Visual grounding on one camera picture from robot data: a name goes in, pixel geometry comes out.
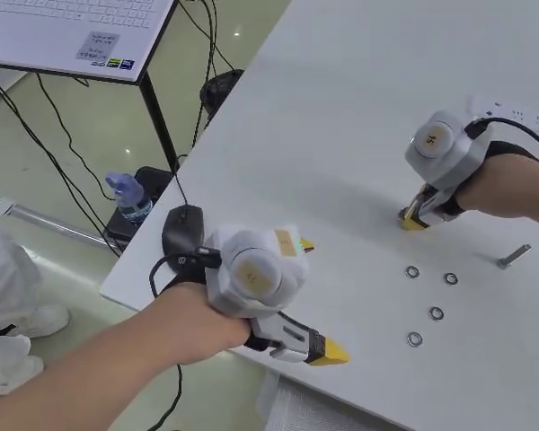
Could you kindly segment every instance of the laptop sticker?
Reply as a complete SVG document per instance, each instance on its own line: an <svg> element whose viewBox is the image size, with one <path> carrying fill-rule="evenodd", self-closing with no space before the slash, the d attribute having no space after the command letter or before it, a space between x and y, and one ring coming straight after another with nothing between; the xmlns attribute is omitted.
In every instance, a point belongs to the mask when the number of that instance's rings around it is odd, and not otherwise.
<svg viewBox="0 0 539 431"><path fill-rule="evenodd" d="M121 63L122 59L121 58L110 58L108 60L108 64L106 65L106 67L114 67L114 68L118 68L119 64Z"/></svg>
<svg viewBox="0 0 539 431"><path fill-rule="evenodd" d="M134 63L134 60L122 60L122 64L119 65L119 68L124 70L132 70Z"/></svg>
<svg viewBox="0 0 539 431"><path fill-rule="evenodd" d="M78 60L106 62L116 44L119 34L91 31L76 54Z"/></svg>

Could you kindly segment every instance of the computer mouse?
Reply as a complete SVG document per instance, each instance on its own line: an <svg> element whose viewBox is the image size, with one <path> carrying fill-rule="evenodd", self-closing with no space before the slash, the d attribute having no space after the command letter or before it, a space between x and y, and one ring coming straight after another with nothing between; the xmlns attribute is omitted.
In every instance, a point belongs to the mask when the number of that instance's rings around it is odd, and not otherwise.
<svg viewBox="0 0 539 431"><path fill-rule="evenodd" d="M204 242L204 213L200 207L182 205L168 213L162 230L163 255L168 259L170 268L178 272L176 254L187 254Z"/></svg>

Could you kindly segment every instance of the laptop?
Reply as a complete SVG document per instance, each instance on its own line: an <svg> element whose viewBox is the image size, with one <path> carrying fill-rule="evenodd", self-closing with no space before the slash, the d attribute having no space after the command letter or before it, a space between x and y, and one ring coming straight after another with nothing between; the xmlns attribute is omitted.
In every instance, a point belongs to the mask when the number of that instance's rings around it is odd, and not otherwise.
<svg viewBox="0 0 539 431"><path fill-rule="evenodd" d="M0 66L135 84L179 0L0 0Z"/></svg>

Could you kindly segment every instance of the laptop keyboard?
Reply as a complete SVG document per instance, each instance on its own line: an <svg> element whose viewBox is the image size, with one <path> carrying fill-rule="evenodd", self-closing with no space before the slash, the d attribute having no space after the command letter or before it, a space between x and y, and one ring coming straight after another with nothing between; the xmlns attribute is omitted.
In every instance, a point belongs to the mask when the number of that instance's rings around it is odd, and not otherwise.
<svg viewBox="0 0 539 431"><path fill-rule="evenodd" d="M148 28L154 0L0 0L0 12Z"/></svg>

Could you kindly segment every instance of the white shoe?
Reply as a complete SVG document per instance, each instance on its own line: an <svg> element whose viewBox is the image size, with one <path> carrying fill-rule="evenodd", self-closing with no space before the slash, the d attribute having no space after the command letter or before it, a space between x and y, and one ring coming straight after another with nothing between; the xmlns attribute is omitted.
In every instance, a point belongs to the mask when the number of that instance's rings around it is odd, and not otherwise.
<svg viewBox="0 0 539 431"><path fill-rule="evenodd" d="M31 339L47 337L65 328L70 321L68 309L59 304L42 305L29 317L15 322L16 328L8 335L25 335Z"/></svg>
<svg viewBox="0 0 539 431"><path fill-rule="evenodd" d="M44 363L39 357L25 357L18 366L0 373L0 395L10 393L42 371L44 371Z"/></svg>

